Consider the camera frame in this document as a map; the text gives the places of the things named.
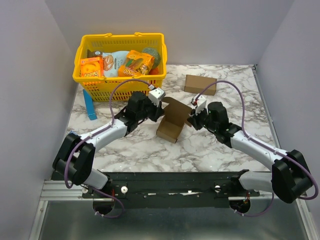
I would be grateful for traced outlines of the brown cardboard box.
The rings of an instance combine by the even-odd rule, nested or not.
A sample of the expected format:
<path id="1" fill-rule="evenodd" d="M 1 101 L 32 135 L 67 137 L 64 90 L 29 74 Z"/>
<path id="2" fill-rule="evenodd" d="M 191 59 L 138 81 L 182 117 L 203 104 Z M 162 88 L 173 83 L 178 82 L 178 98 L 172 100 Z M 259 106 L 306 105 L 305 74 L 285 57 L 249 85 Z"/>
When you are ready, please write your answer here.
<path id="1" fill-rule="evenodd" d="M 216 78 L 213 77 L 205 77 L 205 76 L 197 76 L 197 75 L 189 75 L 187 74 L 185 77 L 184 91 L 192 94 L 199 94 L 206 88 L 208 85 L 215 83 L 217 81 Z"/>
<path id="2" fill-rule="evenodd" d="M 164 115 L 156 130 L 156 135 L 175 144 L 184 126 L 192 126 L 188 122 L 192 108 L 169 96 L 164 97 L 162 102 L 167 106 L 163 109 Z"/>

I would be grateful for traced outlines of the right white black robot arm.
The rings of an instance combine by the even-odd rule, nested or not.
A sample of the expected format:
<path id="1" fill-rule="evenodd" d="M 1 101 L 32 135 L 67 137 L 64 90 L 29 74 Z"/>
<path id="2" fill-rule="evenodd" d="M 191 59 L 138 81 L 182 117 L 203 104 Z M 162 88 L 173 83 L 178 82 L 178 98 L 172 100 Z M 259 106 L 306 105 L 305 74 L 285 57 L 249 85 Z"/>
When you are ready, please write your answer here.
<path id="1" fill-rule="evenodd" d="M 290 204 L 314 185 L 299 151 L 279 149 L 245 135 L 241 126 L 229 122 L 227 110 L 221 102 L 193 100 L 192 104 L 195 108 L 187 120 L 196 130 L 206 129 L 221 144 L 247 154 L 269 170 L 245 170 L 230 183 L 234 195 L 241 196 L 247 190 L 264 191 Z"/>

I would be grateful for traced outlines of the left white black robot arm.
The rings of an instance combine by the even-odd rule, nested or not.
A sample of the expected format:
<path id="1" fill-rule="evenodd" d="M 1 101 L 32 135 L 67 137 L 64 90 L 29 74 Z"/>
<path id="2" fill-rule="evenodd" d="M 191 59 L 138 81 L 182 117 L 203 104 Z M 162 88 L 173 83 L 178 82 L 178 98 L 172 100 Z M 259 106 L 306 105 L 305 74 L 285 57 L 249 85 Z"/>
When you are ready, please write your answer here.
<path id="1" fill-rule="evenodd" d="M 111 122 L 82 135 L 69 133 L 62 142 L 52 168 L 63 175 L 67 182 L 90 186 L 99 197 L 107 197 L 111 191 L 109 177 L 93 168 L 95 153 L 127 136 L 143 121 L 149 119 L 156 122 L 164 114 L 162 99 L 165 95 L 159 87 L 148 95 L 135 91 Z"/>

